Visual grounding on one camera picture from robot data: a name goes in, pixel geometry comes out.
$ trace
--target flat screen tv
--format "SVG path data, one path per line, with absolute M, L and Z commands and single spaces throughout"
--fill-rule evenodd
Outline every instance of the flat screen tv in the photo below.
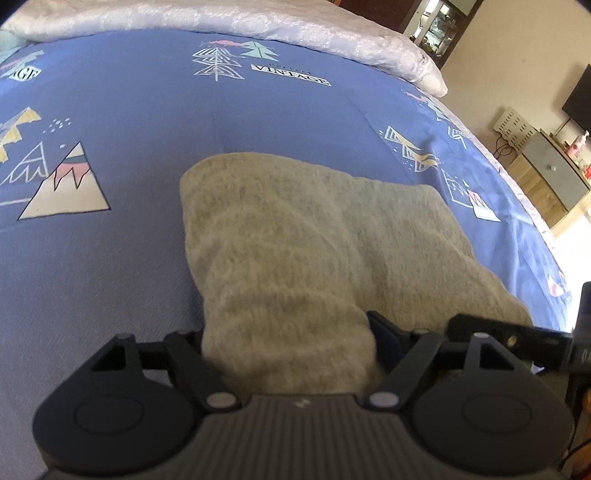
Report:
M 583 73 L 579 83 L 562 107 L 583 130 L 591 132 L 591 65 Z

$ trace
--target grey towel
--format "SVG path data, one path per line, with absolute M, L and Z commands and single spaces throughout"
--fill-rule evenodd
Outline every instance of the grey towel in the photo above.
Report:
M 239 153 L 180 190 L 203 354 L 241 394 L 362 395 L 383 375 L 367 310 L 403 329 L 442 332 L 457 313 L 531 324 L 429 186 Z

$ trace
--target white comforter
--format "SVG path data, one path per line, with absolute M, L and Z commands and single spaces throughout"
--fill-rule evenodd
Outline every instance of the white comforter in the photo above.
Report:
M 436 97 L 447 93 L 435 63 L 409 39 L 326 0 L 28 0 L 2 26 L 34 41 L 145 28 L 280 40 L 375 66 Z

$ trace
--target round black pad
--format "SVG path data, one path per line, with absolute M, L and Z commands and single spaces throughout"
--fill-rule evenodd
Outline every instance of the round black pad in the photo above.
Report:
M 436 456 L 481 475 L 544 469 L 568 445 L 573 420 L 533 375 L 467 374 L 435 385 L 414 406 L 417 434 Z
M 124 475 L 161 463 L 189 441 L 195 417 L 182 395 L 145 378 L 97 375 L 74 375 L 37 410 L 33 435 L 48 466 Z

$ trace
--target blue bedsheet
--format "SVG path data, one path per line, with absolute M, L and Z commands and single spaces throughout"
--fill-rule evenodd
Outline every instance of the blue bedsheet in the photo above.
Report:
M 1 64 L 0 122 L 3 425 L 112 334 L 200 326 L 178 181 L 218 153 L 434 186 L 535 324 L 566 328 L 564 278 L 511 189 L 419 90 L 371 67 L 227 35 L 100 34 Z M 10 478 L 40 465 L 20 435 L 0 430 Z

